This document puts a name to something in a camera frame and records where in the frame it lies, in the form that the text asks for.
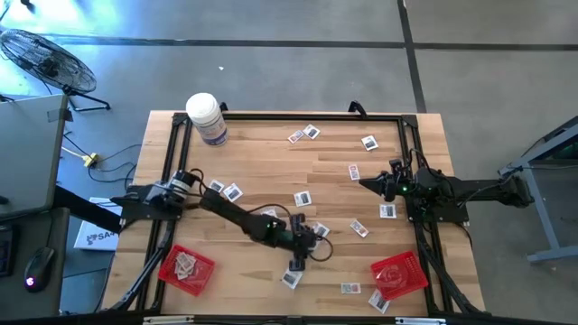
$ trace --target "red tray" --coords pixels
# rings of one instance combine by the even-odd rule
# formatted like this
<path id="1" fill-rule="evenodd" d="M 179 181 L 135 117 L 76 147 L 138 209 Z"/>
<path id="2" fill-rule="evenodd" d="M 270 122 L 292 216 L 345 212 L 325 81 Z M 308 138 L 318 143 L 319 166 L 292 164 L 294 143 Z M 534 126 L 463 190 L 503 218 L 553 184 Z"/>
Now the red tray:
<path id="1" fill-rule="evenodd" d="M 424 271 L 412 251 L 372 264 L 371 273 L 388 301 L 427 286 Z"/>
<path id="2" fill-rule="evenodd" d="M 176 257 L 180 252 L 192 255 L 197 259 L 193 273 L 186 279 L 182 280 L 179 280 L 177 278 L 177 274 L 174 272 L 174 267 L 177 263 Z M 161 270 L 159 271 L 159 279 L 170 283 L 187 293 L 198 296 L 205 288 L 205 285 L 207 284 L 210 275 L 213 273 L 214 268 L 215 262 L 211 261 L 209 258 L 195 253 L 183 246 L 175 245 L 172 247 L 171 253 L 169 253 L 161 265 Z"/>

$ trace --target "sticker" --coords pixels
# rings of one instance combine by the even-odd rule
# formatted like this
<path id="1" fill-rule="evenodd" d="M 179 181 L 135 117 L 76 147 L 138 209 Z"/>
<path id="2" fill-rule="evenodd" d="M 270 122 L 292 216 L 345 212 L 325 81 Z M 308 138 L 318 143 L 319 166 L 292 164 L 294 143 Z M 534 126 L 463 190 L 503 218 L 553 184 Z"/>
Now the sticker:
<path id="1" fill-rule="evenodd" d="M 378 142 L 376 141 L 376 138 L 373 137 L 373 135 L 364 137 L 361 139 L 361 142 L 367 151 L 378 148 Z"/>
<path id="2" fill-rule="evenodd" d="M 360 283 L 342 283 L 341 293 L 361 293 Z"/>
<path id="3" fill-rule="evenodd" d="M 376 289 L 371 298 L 369 298 L 369 304 L 375 307 L 379 312 L 386 313 L 387 307 L 389 307 L 389 301 L 383 299 L 381 292 Z"/>
<path id="4" fill-rule="evenodd" d="M 321 132 L 317 127 L 313 125 L 308 125 L 305 127 L 303 132 L 312 139 L 315 139 L 317 135 Z"/>
<path id="5" fill-rule="evenodd" d="M 350 177 L 352 181 L 357 181 L 360 179 L 358 165 L 350 165 Z"/>
<path id="6" fill-rule="evenodd" d="M 301 139 L 302 136 L 303 136 L 303 131 L 297 130 L 297 131 L 295 131 L 295 133 L 293 133 L 291 136 L 289 136 L 289 137 L 287 138 L 287 140 L 289 140 L 289 142 L 290 142 L 291 144 L 294 144 L 294 143 L 297 142 L 297 140 Z"/>
<path id="7" fill-rule="evenodd" d="M 380 204 L 379 205 L 380 218 L 397 218 L 395 204 Z"/>
<path id="8" fill-rule="evenodd" d="M 243 195 L 241 189 L 237 186 L 237 184 L 232 183 L 230 184 L 224 191 L 225 196 L 231 202 L 234 202 L 236 199 L 240 198 Z"/>
<path id="9" fill-rule="evenodd" d="M 295 193 L 294 196 L 295 196 L 295 205 L 297 207 L 302 207 L 311 204 L 311 194 L 309 194 L 308 190 Z"/>
<path id="10" fill-rule="evenodd" d="M 364 237 L 368 235 L 369 231 L 367 229 L 365 229 L 365 227 L 363 227 L 363 225 L 361 225 L 361 223 L 357 220 L 353 220 L 353 222 L 351 222 L 350 225 L 353 230 L 355 230 L 356 233 L 358 233 L 360 236 Z"/>
<path id="11" fill-rule="evenodd" d="M 299 280 L 301 280 L 302 276 L 303 272 L 292 272 L 289 271 L 289 269 L 287 268 L 287 270 L 283 274 L 283 277 L 281 278 L 281 282 L 287 284 L 289 288 L 295 289 L 295 287 L 299 283 Z"/>
<path id="12" fill-rule="evenodd" d="M 216 190 L 219 193 L 223 190 L 224 187 L 225 187 L 225 185 L 222 182 L 217 181 L 217 180 L 212 180 L 209 184 L 210 189 Z"/>
<path id="13" fill-rule="evenodd" d="M 263 211 L 263 212 L 261 212 L 261 214 L 267 214 L 271 217 L 278 218 L 277 211 L 275 211 L 275 209 L 269 209 L 269 210 Z"/>

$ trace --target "gray metal stand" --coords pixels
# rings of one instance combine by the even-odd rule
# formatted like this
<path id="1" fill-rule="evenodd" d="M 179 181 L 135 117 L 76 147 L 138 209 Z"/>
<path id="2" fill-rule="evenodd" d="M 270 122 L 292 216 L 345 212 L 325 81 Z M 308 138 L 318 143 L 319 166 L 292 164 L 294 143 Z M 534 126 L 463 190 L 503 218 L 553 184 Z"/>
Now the gray metal stand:
<path id="1" fill-rule="evenodd" d="M 560 246 L 545 205 L 545 196 L 540 192 L 538 183 L 536 182 L 535 172 L 533 171 L 532 167 L 532 165 L 536 163 L 549 163 L 552 161 L 556 162 L 556 166 L 558 168 L 564 168 L 565 164 L 576 165 L 576 160 L 565 162 L 565 159 L 553 160 L 551 157 L 553 154 L 559 153 L 568 145 L 572 145 L 578 142 L 578 119 L 575 117 L 569 123 L 566 123 L 565 125 L 554 130 L 550 135 L 545 136 L 544 139 L 545 143 L 529 150 L 520 158 L 499 170 L 499 174 L 503 176 L 515 169 L 522 169 L 524 177 L 527 181 L 528 188 L 530 189 L 530 194 L 536 200 L 536 209 L 538 215 L 540 216 L 540 220 L 542 221 L 542 226 L 544 227 L 545 235 L 550 245 L 550 249 L 528 255 L 527 260 L 529 262 L 539 262 L 568 256 L 578 256 L 578 246 Z"/>

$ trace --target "desk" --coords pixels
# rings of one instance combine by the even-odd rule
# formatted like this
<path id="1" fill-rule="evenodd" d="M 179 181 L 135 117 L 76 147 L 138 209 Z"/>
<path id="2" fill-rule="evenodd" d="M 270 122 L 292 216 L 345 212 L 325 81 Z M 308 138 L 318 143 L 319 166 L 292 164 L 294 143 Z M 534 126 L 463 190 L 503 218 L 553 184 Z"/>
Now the desk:
<path id="1" fill-rule="evenodd" d="M 151 112 L 135 183 L 161 179 L 173 113 Z M 440 115 L 417 115 L 417 119 L 429 163 L 452 175 Z M 244 209 L 274 202 L 292 212 L 304 212 L 311 224 L 320 221 L 331 229 L 329 239 L 335 245 L 333 257 L 324 263 L 308 259 L 303 278 L 293 291 L 280 282 L 291 253 L 252 243 L 239 227 L 212 213 L 188 211 L 177 224 L 173 243 L 213 259 L 217 267 L 199 297 L 167 285 L 163 314 L 380 315 L 368 304 L 375 288 L 369 265 L 407 250 L 416 251 L 415 235 L 406 220 L 404 200 L 395 201 L 397 219 L 380 219 L 378 207 L 383 200 L 351 181 L 347 167 L 356 163 L 361 177 L 374 177 L 388 169 L 388 160 L 401 155 L 397 128 L 387 122 L 312 123 L 321 129 L 321 134 L 315 140 L 303 138 L 296 144 L 290 144 L 287 136 L 303 129 L 307 121 L 229 120 L 229 140 L 221 147 L 207 146 L 193 131 L 187 169 L 204 170 L 207 183 L 212 179 L 226 185 L 235 182 L 244 192 L 235 203 Z M 360 139 L 367 135 L 376 137 L 379 144 L 376 151 L 367 152 L 363 148 Z M 182 135 L 177 140 L 177 156 L 181 143 Z M 311 193 L 312 205 L 296 208 L 293 194 L 303 190 Z M 367 237 L 361 238 L 350 229 L 354 218 L 368 228 Z M 150 227 L 149 221 L 137 221 L 121 233 L 104 307 L 117 302 L 140 273 Z M 440 225 L 440 236 L 449 274 L 470 301 L 483 310 L 468 238 L 462 229 L 451 224 Z M 437 278 L 432 276 L 432 281 L 438 293 Z M 341 294 L 343 282 L 361 283 L 362 294 Z M 149 286 L 148 302 L 152 300 L 155 283 L 156 272 Z M 441 306 L 439 296 L 436 302 Z M 389 316 L 425 314 L 422 291 L 395 299 L 386 313 Z"/>

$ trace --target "white plastic jar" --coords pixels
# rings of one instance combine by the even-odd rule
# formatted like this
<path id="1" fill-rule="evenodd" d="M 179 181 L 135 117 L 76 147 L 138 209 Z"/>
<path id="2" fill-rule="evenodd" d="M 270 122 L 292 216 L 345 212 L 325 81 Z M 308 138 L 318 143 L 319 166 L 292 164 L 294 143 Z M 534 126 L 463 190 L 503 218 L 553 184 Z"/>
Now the white plastic jar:
<path id="1" fill-rule="evenodd" d="M 221 145 L 227 141 L 227 125 L 219 103 L 211 94 L 199 93 L 187 100 L 187 114 L 206 144 Z"/>

